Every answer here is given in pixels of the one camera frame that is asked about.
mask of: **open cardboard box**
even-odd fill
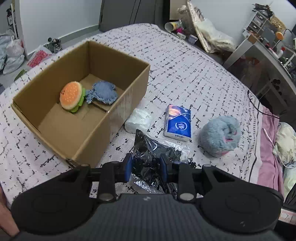
[[[100,161],[110,140],[146,93],[150,65],[89,41],[73,49],[32,79],[13,99],[23,123],[64,160],[74,165]],[[116,85],[111,106],[85,101],[76,113],[64,110],[59,94],[71,81],[84,88],[106,80]]]

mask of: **skin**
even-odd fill
[[[15,236],[19,233],[19,229],[14,222],[11,212],[6,207],[6,197],[0,186],[0,227],[10,236]]]

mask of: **robotic claw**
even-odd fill
[[[115,183],[128,182],[132,154],[101,168],[81,165],[38,185],[13,202],[20,229],[14,240],[281,240],[273,231],[282,195],[245,182],[214,166],[193,169],[158,159],[161,182],[177,183],[170,194],[121,194]],[[99,181],[97,198],[89,198]],[[196,198],[197,193],[203,198]]]

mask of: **woven basket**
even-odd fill
[[[275,26],[279,32],[281,32],[281,31],[283,31],[283,30],[286,29],[286,26],[284,25],[284,23],[281,20],[279,20],[275,15],[273,15],[271,17],[271,19],[269,20],[269,22],[273,26]]]

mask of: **white cable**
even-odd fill
[[[277,152],[277,154],[278,154],[278,158],[281,160],[281,163],[283,164],[283,166],[286,167],[286,168],[288,168],[288,169],[292,169],[292,168],[294,168],[294,167],[288,167],[288,166],[286,166],[286,165],[284,164],[284,162],[282,161],[282,159],[281,159],[281,157],[280,157],[280,155],[279,155],[278,150],[275,148],[275,146],[274,146],[272,140],[270,139],[270,137],[268,136],[268,134],[267,134],[267,132],[266,132],[266,130],[265,130],[264,128],[263,128],[263,132],[265,133],[267,139],[268,139],[268,140],[270,141],[270,143],[272,144],[273,148],[276,150],[276,152]]]

